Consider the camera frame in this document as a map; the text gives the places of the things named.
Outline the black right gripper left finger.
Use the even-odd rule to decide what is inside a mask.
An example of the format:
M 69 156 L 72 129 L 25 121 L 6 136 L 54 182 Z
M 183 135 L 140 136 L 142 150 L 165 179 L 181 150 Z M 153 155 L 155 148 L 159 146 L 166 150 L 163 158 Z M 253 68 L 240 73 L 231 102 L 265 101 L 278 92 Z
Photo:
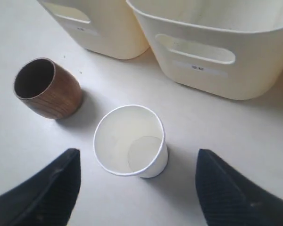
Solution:
M 80 150 L 69 148 L 0 195 L 0 226 L 66 226 L 81 187 Z

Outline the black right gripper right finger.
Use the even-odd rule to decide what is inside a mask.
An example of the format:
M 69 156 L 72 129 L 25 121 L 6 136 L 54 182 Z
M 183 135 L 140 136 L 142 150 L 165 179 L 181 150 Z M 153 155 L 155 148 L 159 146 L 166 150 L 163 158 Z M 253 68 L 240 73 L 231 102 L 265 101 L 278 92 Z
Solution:
M 283 200 L 208 149 L 198 152 L 196 191 L 209 226 L 283 226 Z

